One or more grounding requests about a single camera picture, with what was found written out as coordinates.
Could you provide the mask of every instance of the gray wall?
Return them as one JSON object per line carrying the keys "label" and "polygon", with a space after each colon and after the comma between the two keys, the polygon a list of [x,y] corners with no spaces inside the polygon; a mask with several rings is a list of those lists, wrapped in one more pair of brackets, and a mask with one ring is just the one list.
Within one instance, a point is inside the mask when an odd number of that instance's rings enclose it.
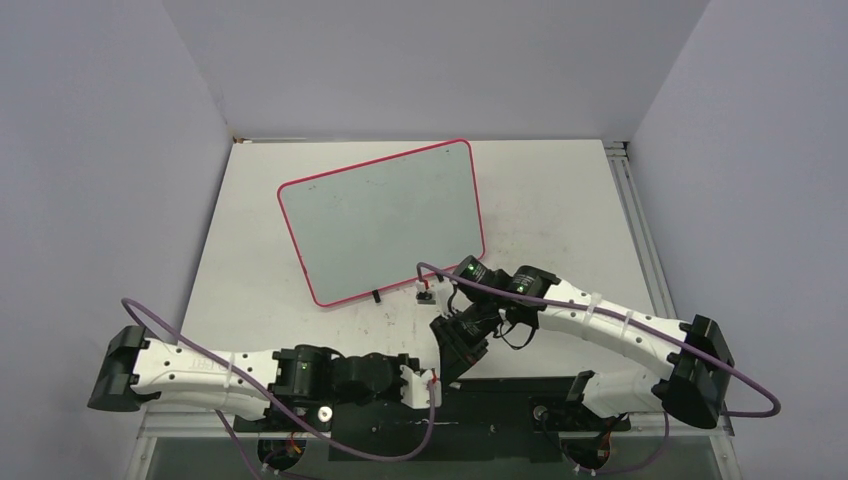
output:
{"label": "gray wall", "polygon": [[85,403],[121,296],[180,317],[230,141],[159,2],[0,10],[0,477],[121,478],[140,417]]}
{"label": "gray wall", "polygon": [[784,402],[734,422],[746,478],[848,477],[846,46],[843,0],[713,0],[631,146],[678,313]]}
{"label": "gray wall", "polygon": [[629,139],[707,0],[165,0],[244,137]]}

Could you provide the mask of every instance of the whiteboard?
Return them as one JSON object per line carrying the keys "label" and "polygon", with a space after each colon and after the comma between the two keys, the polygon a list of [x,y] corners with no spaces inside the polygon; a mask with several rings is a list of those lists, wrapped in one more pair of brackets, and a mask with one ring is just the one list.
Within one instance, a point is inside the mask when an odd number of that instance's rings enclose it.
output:
{"label": "whiteboard", "polygon": [[412,280],[422,259],[485,254],[471,145],[452,140],[313,175],[277,196],[322,307]]}

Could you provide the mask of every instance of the black mounting plate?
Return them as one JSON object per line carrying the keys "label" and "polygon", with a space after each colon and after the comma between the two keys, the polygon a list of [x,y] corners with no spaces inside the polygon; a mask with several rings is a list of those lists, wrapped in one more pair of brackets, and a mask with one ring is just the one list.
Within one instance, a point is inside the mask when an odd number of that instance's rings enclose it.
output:
{"label": "black mounting plate", "polygon": [[[553,432],[598,432],[601,419],[576,402],[566,402],[574,377],[462,380],[460,388],[444,386],[436,428],[428,447],[414,460],[485,461],[526,457],[531,462],[561,462],[562,455],[542,436],[533,409],[550,409],[547,427]],[[337,405],[332,434],[339,442],[378,455],[403,455],[421,442],[427,410],[373,402]],[[629,430],[629,421],[615,430]],[[336,449],[331,461],[359,460]]]}

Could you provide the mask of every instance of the screw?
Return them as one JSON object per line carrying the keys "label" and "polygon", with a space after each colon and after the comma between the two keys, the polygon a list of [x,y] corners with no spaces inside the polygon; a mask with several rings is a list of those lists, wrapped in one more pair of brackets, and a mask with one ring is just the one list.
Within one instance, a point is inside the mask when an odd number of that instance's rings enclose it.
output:
{"label": "screw", "polygon": [[323,406],[318,409],[318,420],[321,420],[324,423],[330,421],[333,418],[333,409],[328,406]]}

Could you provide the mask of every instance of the cable tie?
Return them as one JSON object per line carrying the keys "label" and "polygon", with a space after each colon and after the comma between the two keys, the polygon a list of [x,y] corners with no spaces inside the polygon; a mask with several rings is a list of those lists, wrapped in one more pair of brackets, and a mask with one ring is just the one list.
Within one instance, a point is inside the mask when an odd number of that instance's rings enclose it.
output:
{"label": "cable tie", "polygon": [[601,294],[598,292],[594,292],[592,294],[592,301],[589,302],[589,307],[586,308],[586,313],[583,314],[583,330],[580,332],[580,338],[583,340],[589,340],[589,336],[587,332],[589,331],[589,322],[592,320],[592,315],[595,314],[595,307],[601,303]]}
{"label": "cable tie", "polygon": [[235,361],[236,361],[236,354],[233,353],[233,352],[230,352],[230,358],[229,358],[229,361],[227,362],[227,376],[224,379],[224,390],[230,389],[230,378],[232,378],[232,376],[233,376],[233,362],[235,362]]}
{"label": "cable tie", "polygon": [[621,345],[621,355],[627,356],[627,349],[624,344],[624,334],[627,332],[627,327],[630,324],[630,319],[633,318],[633,310],[628,310],[627,314],[624,315],[624,323],[621,324],[621,335],[618,336],[618,344]]}

